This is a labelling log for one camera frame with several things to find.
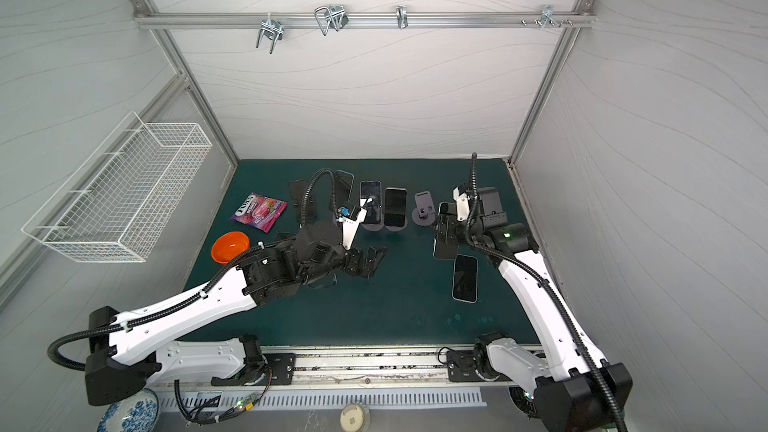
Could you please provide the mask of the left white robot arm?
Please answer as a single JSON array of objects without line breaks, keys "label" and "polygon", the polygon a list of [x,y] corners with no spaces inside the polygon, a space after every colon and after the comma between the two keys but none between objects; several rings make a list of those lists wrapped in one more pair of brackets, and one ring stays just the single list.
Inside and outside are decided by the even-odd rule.
[{"label": "left white robot arm", "polygon": [[89,316],[84,331],[55,339],[47,348],[55,364],[83,373],[88,402],[111,405],[150,384],[203,382],[214,387],[257,384],[271,365],[252,334],[222,342],[185,342],[183,336],[220,319],[289,298],[303,287],[321,289],[339,271],[371,277],[386,254],[353,245],[373,202],[331,196],[329,221],[311,223],[308,203],[318,170],[300,200],[300,228],[280,240],[249,247],[206,283],[156,304],[119,312],[105,306]]}]

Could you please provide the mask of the black folding phone stand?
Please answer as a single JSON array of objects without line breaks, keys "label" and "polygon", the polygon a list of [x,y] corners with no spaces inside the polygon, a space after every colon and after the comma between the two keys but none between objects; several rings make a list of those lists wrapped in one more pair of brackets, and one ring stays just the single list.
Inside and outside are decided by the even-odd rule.
[{"label": "black folding phone stand", "polygon": [[[293,210],[296,214],[297,220],[301,219],[301,205],[302,205],[303,197],[305,195],[306,188],[307,188],[306,179],[294,180],[288,184],[289,194],[293,201]],[[315,210],[313,195],[310,195],[307,201],[306,217],[308,220],[312,220],[316,217],[316,210]]]}]

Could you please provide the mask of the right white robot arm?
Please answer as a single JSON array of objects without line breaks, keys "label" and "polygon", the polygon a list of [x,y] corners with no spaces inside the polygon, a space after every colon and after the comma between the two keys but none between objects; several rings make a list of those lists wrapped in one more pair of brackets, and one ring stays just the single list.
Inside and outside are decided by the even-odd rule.
[{"label": "right white robot arm", "polygon": [[513,382],[513,404],[549,431],[627,430],[630,372],[609,361],[579,324],[529,228],[508,222],[498,191],[479,186],[475,165],[452,197],[439,207],[433,256],[453,262],[453,299],[478,300],[478,258],[485,256],[517,297],[541,349],[504,332],[482,334],[470,352],[440,349],[450,379]]}]

